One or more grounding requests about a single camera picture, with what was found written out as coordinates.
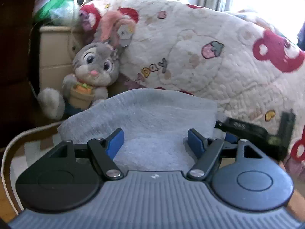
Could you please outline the light blue fleece garment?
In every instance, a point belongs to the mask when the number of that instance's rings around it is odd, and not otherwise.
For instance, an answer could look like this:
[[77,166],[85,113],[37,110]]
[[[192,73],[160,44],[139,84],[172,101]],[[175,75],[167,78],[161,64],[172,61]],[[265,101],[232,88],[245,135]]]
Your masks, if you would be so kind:
[[135,89],[73,115],[58,132],[62,140],[80,144],[122,129],[124,144],[114,158],[122,171],[187,172],[196,162],[188,130],[223,138],[214,126],[225,119],[214,101],[177,91]]

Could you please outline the checkered storage bag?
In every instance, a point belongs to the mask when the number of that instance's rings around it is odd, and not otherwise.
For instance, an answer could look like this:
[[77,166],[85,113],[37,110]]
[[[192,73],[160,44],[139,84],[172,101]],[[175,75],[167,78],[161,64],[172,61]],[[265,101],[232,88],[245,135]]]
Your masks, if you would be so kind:
[[17,135],[4,151],[1,179],[4,191],[15,214],[24,210],[17,195],[17,178],[40,157],[61,142],[58,127],[60,122],[30,129]]

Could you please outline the cream bedside drawer cabinet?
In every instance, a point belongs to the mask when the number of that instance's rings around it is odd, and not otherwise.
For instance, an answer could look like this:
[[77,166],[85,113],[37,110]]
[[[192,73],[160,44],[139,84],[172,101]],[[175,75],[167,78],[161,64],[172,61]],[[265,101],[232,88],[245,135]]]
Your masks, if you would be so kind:
[[40,89],[61,90],[64,77],[72,72],[76,53],[84,46],[83,30],[69,26],[42,26],[39,31]]

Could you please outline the grey bunny plush toy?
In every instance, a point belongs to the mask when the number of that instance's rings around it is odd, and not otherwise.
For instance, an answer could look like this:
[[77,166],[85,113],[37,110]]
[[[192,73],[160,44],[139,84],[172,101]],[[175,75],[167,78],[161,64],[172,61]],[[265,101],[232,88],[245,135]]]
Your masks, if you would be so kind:
[[38,94],[47,118],[61,120],[107,100],[108,87],[119,76],[119,58],[131,43],[138,19],[122,9],[102,16],[92,42],[75,55],[73,72],[64,77],[62,89],[45,88]]

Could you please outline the white quilt with red bears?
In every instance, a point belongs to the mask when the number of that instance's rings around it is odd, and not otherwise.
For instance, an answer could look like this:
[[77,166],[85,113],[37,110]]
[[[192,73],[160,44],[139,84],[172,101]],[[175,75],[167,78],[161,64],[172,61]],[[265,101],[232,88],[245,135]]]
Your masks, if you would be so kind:
[[296,115],[284,164],[304,177],[304,51],[274,30],[225,12],[169,0],[94,0],[80,8],[85,31],[127,23],[117,84],[178,90],[218,102],[225,115],[275,132]]

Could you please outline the green plush toy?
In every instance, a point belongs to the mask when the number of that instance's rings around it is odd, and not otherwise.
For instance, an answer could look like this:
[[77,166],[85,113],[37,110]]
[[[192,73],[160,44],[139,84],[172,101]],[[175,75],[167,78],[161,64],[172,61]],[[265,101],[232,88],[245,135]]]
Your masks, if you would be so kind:
[[33,21],[53,25],[71,26],[78,21],[76,0],[35,0]]

